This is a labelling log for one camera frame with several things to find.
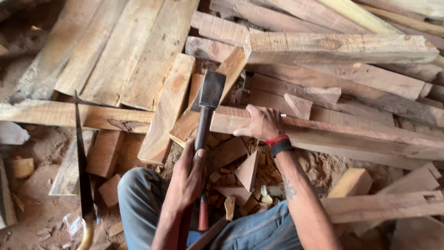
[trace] arm tattoo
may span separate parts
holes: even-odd
[[[297,190],[290,184],[290,180],[287,180],[284,174],[282,177],[284,179],[285,194],[287,199],[293,200],[293,196],[297,194]]]

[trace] red string bracelet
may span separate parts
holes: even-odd
[[[265,143],[268,144],[269,147],[273,146],[274,144],[281,142],[281,141],[289,141],[290,138],[286,134],[282,134],[280,136],[275,137],[272,140],[266,140]]]

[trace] triangular wood piece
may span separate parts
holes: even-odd
[[[297,96],[289,95],[288,93],[284,95],[285,101],[287,101],[290,108],[296,114],[299,119],[310,120],[312,101],[299,98]]]
[[[219,191],[223,196],[234,196],[236,198],[236,205],[242,207],[248,201],[248,198],[251,196],[251,192],[248,192],[247,189],[241,186],[236,187],[215,187],[217,191]]]
[[[234,174],[241,181],[242,185],[250,192],[254,189],[254,179],[256,177],[256,170],[258,169],[258,162],[259,153],[255,151],[234,171]]]

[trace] black wristband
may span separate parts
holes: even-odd
[[[275,158],[276,155],[281,151],[284,151],[284,150],[294,151],[294,147],[291,145],[290,141],[285,140],[285,141],[280,141],[280,142],[274,144],[273,146],[271,146],[270,150],[271,150],[271,154],[273,155],[273,158]]]

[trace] forearm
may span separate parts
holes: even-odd
[[[341,249],[321,202],[294,152],[276,155],[285,184],[288,208],[304,249]]]
[[[183,212],[164,209],[160,213],[152,250],[177,249],[180,221]]]

